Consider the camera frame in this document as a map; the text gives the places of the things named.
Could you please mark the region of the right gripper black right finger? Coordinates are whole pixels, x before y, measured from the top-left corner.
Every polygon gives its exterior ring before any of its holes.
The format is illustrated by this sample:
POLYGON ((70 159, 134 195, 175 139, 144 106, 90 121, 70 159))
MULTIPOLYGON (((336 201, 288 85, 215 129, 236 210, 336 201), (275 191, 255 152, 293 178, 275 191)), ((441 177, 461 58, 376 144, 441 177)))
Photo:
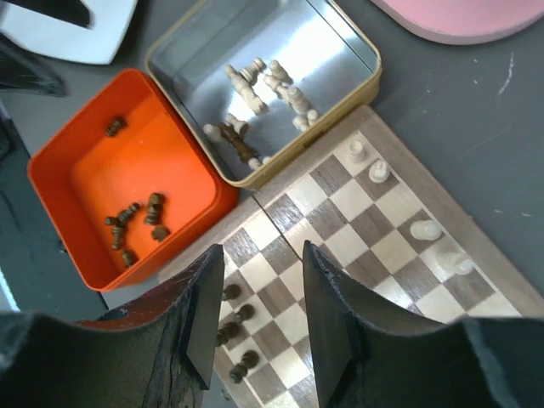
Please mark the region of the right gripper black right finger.
POLYGON ((311 242, 303 286, 323 407, 543 404, 540 319, 431 320, 344 274, 311 242))

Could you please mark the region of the white knight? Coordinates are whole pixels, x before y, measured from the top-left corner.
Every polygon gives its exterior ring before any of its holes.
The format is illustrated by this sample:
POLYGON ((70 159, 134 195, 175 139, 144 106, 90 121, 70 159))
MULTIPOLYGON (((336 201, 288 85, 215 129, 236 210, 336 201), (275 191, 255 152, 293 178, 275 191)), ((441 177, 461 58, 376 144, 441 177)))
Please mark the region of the white knight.
POLYGON ((375 184, 384 183, 390 175, 388 163, 382 159, 376 160, 369 168, 368 177, 375 184))

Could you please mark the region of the dark pawn placed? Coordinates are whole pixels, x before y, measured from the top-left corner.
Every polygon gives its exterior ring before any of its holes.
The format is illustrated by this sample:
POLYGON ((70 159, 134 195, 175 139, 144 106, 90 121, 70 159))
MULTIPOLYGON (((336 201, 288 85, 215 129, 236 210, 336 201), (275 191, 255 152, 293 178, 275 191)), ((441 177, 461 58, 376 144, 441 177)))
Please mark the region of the dark pawn placed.
POLYGON ((244 321, 250 320, 255 314, 255 309, 251 304, 242 305, 234 314, 234 322, 241 324, 244 321))
POLYGON ((241 287, 237 284, 227 285, 222 292, 222 300, 224 302, 234 300, 241 295, 241 287))
POLYGON ((235 364, 229 371, 229 379, 232 383, 240 383, 247 373, 259 362, 259 355, 254 350, 248 350, 241 356, 241 361, 235 364))
POLYGON ((217 347, 221 347, 226 344, 228 341, 236 338, 240 333, 240 327, 234 321, 228 322, 218 328, 216 333, 216 343, 217 347))

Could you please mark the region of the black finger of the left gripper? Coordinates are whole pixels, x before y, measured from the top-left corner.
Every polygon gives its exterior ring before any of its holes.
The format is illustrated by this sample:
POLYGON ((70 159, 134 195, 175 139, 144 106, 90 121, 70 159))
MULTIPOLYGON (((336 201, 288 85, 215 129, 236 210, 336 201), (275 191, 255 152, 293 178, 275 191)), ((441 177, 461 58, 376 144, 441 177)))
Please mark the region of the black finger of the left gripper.
POLYGON ((63 78, 52 68, 1 35, 1 89, 65 97, 63 78))

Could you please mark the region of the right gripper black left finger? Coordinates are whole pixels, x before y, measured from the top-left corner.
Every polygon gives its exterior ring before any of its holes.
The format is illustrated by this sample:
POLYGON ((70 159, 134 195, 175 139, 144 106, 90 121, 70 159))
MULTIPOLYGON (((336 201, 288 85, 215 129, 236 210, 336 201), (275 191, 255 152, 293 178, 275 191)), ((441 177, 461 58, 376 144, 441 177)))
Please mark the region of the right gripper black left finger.
POLYGON ((199 407, 210 388, 224 250, 94 320, 1 315, 4 407, 199 407))

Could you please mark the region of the white pawn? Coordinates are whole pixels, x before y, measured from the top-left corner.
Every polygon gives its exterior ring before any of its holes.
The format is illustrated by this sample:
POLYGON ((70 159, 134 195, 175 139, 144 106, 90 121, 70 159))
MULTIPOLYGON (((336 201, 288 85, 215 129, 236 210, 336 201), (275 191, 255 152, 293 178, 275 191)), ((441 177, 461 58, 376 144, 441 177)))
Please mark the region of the white pawn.
POLYGON ((348 158, 352 163, 359 163, 365 160, 366 152, 364 144, 359 140, 353 140, 348 146, 348 158))

